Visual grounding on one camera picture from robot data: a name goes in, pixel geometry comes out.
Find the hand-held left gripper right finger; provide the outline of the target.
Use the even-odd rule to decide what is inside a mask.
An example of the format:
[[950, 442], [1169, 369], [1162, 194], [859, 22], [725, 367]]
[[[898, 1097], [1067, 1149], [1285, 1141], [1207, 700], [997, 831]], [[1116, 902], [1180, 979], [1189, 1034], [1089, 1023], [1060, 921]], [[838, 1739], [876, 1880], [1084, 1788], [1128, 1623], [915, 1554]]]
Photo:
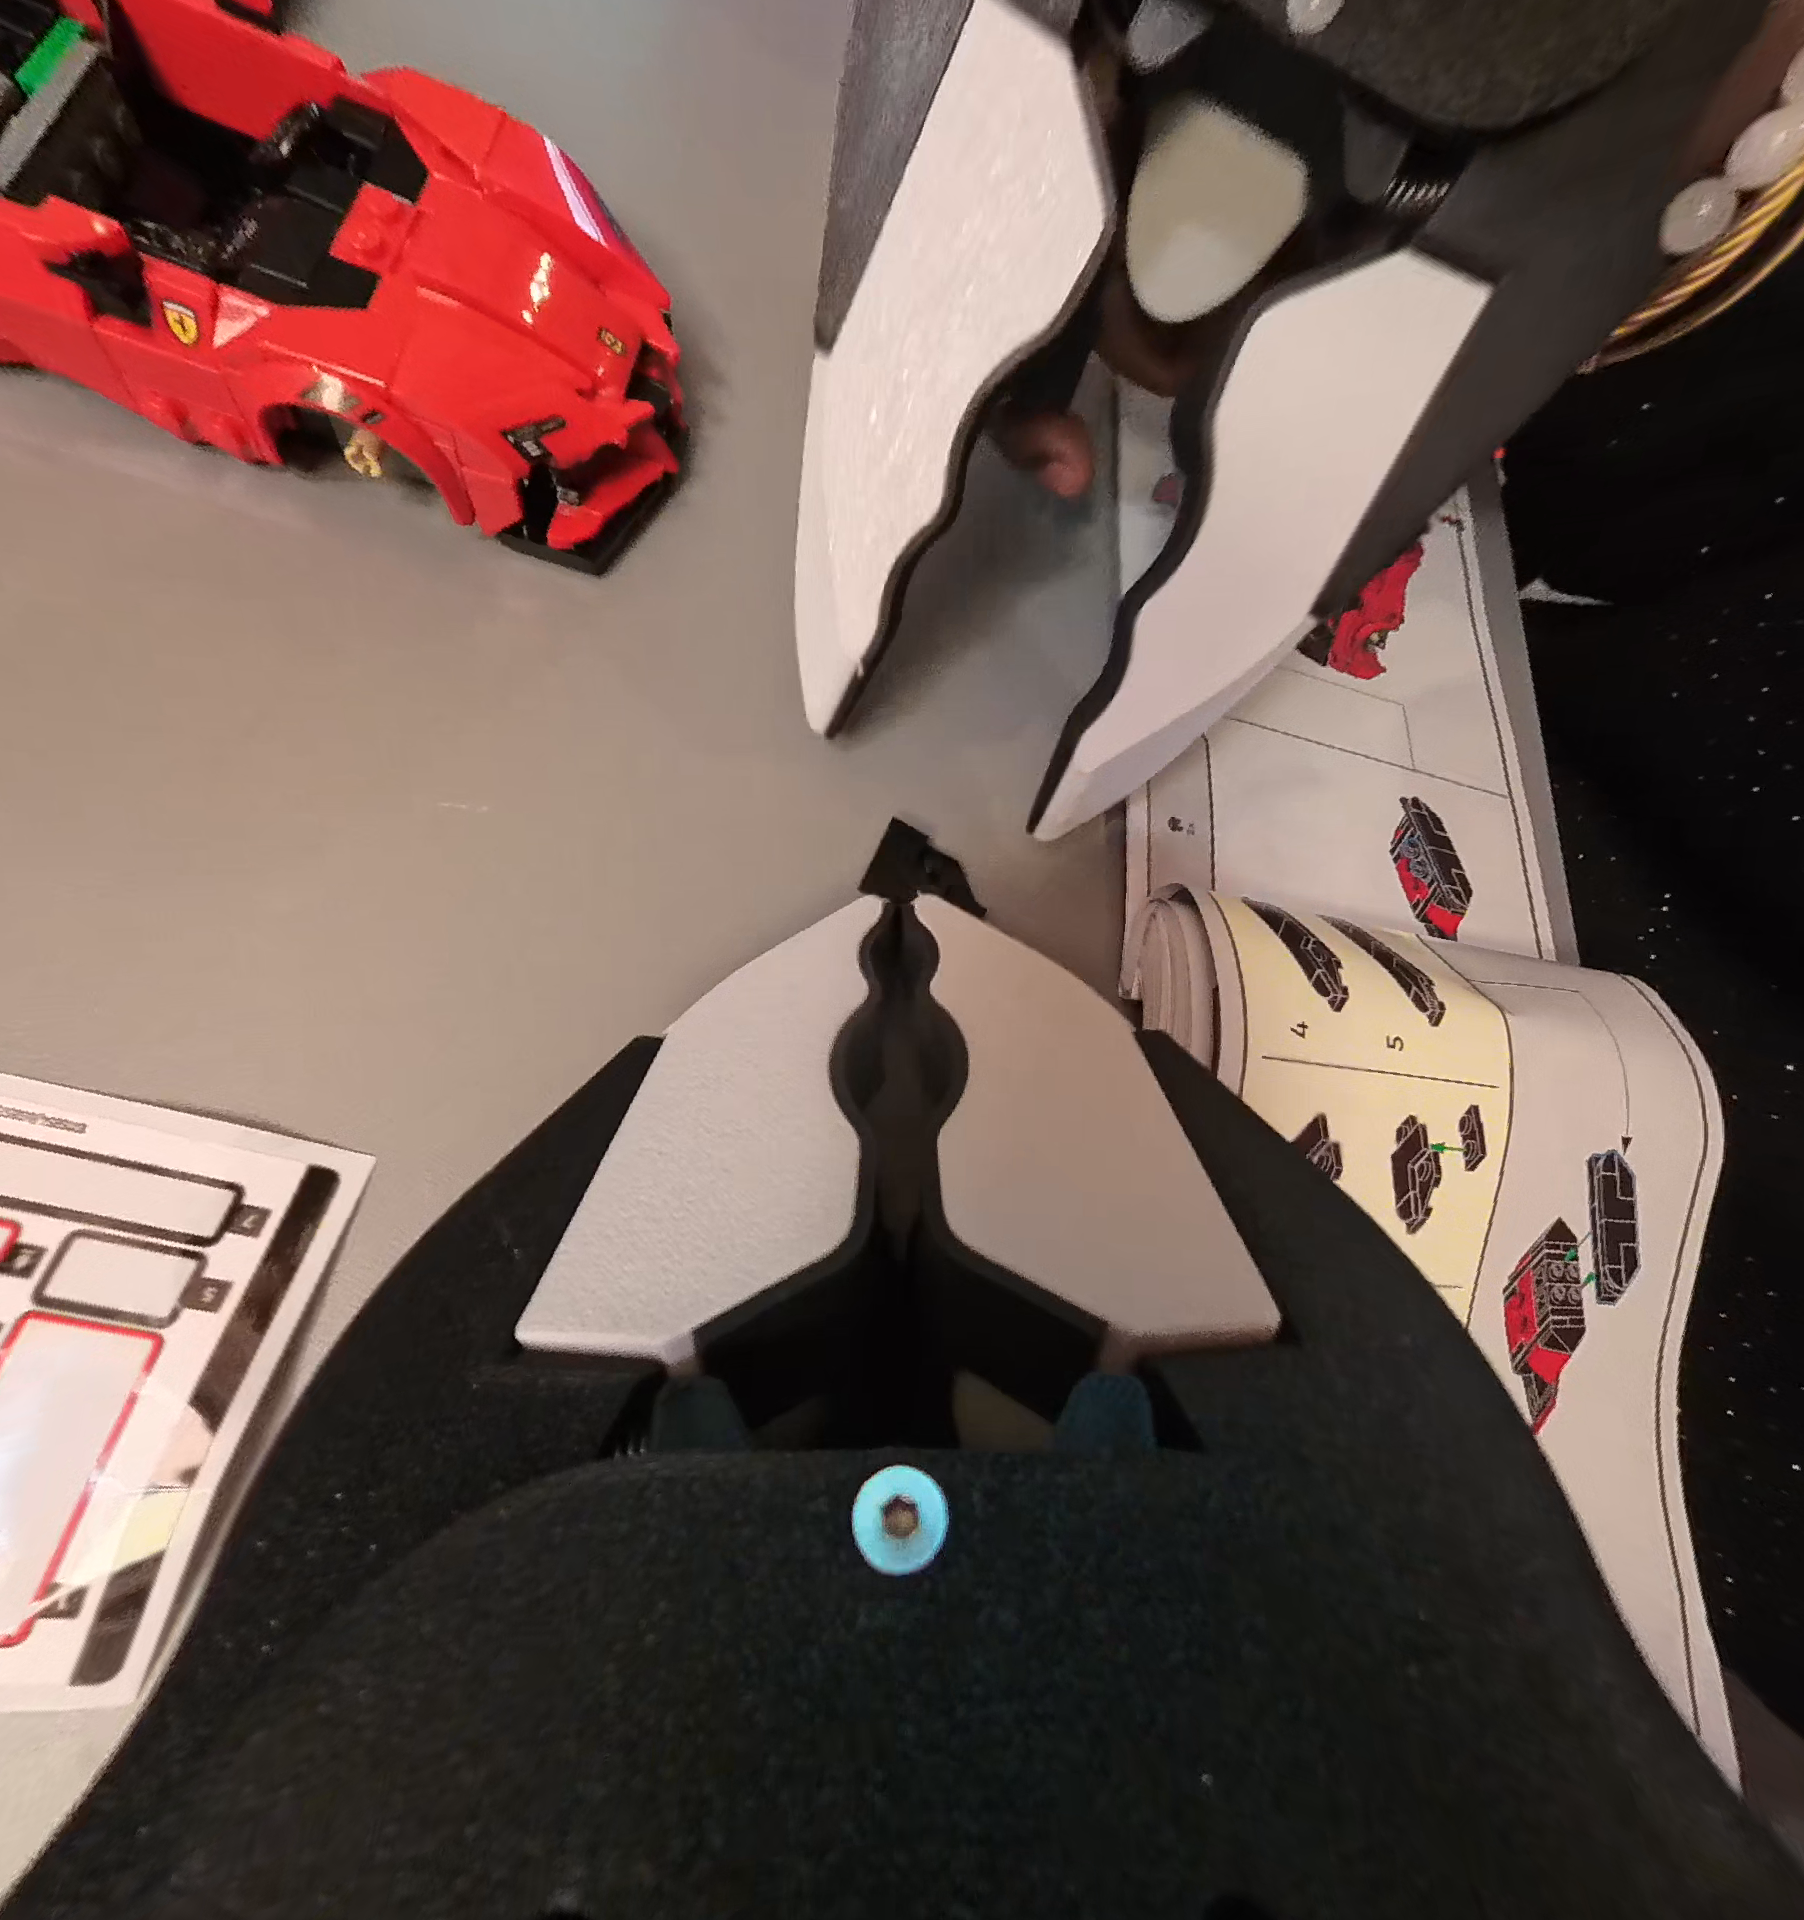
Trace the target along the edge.
[[1135, 1369], [1261, 1346], [1280, 1311], [1150, 1067], [1104, 995], [927, 897], [930, 990], [963, 1042], [938, 1132], [939, 1215], [984, 1273], [972, 1369]]

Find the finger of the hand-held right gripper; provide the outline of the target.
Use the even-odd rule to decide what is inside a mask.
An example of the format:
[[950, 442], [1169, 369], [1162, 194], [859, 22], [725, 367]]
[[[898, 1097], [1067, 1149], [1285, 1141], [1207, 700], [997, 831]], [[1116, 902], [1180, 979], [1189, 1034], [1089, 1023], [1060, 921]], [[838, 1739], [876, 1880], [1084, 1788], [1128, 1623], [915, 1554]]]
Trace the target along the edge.
[[985, 403], [1065, 334], [1115, 233], [1084, 4], [861, 2], [835, 109], [799, 474], [795, 646], [835, 737]]
[[1491, 283], [1404, 248], [1261, 301], [1196, 417], [1182, 510], [1037, 793], [1040, 842], [1126, 801], [1316, 621]]

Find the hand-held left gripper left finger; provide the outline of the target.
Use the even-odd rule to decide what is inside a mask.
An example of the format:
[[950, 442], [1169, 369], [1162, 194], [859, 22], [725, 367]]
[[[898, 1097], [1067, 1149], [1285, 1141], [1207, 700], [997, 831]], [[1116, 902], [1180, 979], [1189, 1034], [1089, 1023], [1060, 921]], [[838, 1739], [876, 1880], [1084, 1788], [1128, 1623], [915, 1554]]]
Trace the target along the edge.
[[883, 909], [842, 907], [673, 1021], [515, 1323], [525, 1351], [699, 1369], [723, 1316], [842, 1248], [863, 1149], [832, 1055]]

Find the small black lego wedge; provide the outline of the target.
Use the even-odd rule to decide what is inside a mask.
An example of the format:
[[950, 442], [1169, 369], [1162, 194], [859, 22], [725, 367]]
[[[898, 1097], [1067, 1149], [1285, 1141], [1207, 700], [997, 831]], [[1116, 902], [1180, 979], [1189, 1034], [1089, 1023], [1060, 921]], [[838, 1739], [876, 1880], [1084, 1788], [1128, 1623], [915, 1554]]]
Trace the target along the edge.
[[890, 820], [878, 839], [859, 893], [890, 902], [942, 901], [975, 921], [985, 921], [985, 907], [975, 896], [963, 863], [903, 820]]

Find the red lego sports car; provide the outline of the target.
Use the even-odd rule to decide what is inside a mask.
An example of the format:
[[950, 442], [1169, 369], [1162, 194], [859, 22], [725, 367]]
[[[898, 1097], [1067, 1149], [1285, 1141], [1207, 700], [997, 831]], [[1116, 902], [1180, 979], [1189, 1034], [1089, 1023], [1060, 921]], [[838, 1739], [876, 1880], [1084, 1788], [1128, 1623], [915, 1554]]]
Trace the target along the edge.
[[688, 451], [667, 290], [551, 138], [290, 13], [0, 2], [0, 369], [610, 572]]

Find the person's right forearm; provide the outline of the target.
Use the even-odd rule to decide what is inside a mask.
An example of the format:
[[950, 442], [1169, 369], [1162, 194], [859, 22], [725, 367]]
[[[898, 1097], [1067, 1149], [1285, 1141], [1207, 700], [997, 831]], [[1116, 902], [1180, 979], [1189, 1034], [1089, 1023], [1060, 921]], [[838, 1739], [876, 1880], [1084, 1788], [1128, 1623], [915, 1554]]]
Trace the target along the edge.
[[1565, 387], [1501, 474], [1516, 584], [1541, 600], [1804, 572], [1804, 187], [1645, 352]]

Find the lego instruction booklet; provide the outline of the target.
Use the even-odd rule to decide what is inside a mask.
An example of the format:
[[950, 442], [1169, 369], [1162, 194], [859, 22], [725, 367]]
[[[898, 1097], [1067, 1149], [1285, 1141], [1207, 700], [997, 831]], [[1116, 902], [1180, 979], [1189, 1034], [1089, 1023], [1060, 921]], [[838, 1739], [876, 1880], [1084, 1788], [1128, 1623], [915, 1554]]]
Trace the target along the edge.
[[1497, 478], [1125, 805], [1120, 993], [1360, 1203], [1531, 1428], [1742, 1783], [1678, 1447], [1714, 1078], [1582, 969]]

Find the lego sticker sheet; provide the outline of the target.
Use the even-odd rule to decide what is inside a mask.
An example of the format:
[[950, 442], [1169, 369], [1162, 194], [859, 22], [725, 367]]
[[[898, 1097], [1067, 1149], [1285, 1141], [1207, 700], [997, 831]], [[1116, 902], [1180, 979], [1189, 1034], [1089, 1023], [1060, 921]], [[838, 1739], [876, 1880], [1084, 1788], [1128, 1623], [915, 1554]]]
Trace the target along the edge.
[[0, 1072], [0, 1713], [144, 1691], [375, 1168]]

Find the person's right hand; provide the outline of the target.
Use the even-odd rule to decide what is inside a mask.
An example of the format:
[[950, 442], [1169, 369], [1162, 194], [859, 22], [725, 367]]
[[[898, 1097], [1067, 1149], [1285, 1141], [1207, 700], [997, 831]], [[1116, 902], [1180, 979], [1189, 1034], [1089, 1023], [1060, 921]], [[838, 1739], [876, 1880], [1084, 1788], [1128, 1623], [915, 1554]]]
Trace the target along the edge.
[[1094, 435], [1084, 417], [1002, 403], [990, 438], [1005, 461], [1060, 501], [1084, 500], [1097, 473]]

